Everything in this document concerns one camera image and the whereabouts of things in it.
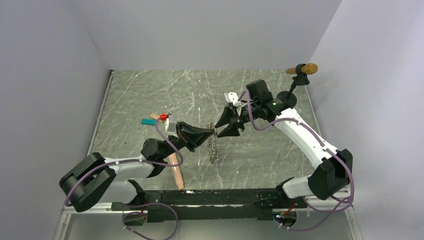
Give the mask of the metal disc with keyrings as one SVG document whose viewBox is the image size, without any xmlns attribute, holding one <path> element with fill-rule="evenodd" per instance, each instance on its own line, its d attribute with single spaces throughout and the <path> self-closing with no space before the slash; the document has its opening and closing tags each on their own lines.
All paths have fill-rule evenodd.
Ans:
<svg viewBox="0 0 424 240">
<path fill-rule="evenodd" d="M 207 129 L 213 130 L 213 134 L 211 137 L 208 138 L 207 144 L 208 144 L 208 155 L 209 155 L 209 162 L 211 164 L 214 164 L 218 159 L 218 132 L 214 126 L 213 122 L 210 122 L 207 126 Z"/>
</svg>

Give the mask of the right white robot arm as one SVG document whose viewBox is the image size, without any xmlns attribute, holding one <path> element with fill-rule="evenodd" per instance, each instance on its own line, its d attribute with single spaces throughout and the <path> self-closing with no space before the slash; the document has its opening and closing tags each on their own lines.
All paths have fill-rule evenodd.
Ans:
<svg viewBox="0 0 424 240">
<path fill-rule="evenodd" d="M 289 91 L 273 96 L 262 79 L 251 82 L 241 94 L 224 94 L 224 110 L 215 128 L 224 127 L 217 135 L 237 137 L 251 123 L 257 131 L 276 127 L 287 135 L 305 154 L 314 171 L 310 175 L 291 177 L 276 187 L 276 203 L 288 208 L 296 198 L 315 196 L 320 200 L 333 197 L 347 185 L 353 185 L 353 155 L 339 150 L 313 130 L 295 109 L 297 98 Z"/>
</svg>

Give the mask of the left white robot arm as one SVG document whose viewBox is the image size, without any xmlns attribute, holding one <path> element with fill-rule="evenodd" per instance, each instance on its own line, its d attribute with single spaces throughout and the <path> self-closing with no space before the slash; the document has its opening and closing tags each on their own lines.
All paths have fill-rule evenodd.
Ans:
<svg viewBox="0 0 424 240">
<path fill-rule="evenodd" d="M 191 126 L 184 121 L 176 123 L 176 135 L 144 141 L 140 155 L 130 158 L 108 158 L 98 152 L 88 154 L 59 181 L 65 193 L 65 206 L 84 212 L 97 203 L 122 202 L 129 209 L 137 210 L 144 203 L 141 188 L 135 178 L 153 178 L 166 167 L 165 159 L 180 150 L 190 152 L 214 135 L 214 129 Z"/>
</svg>

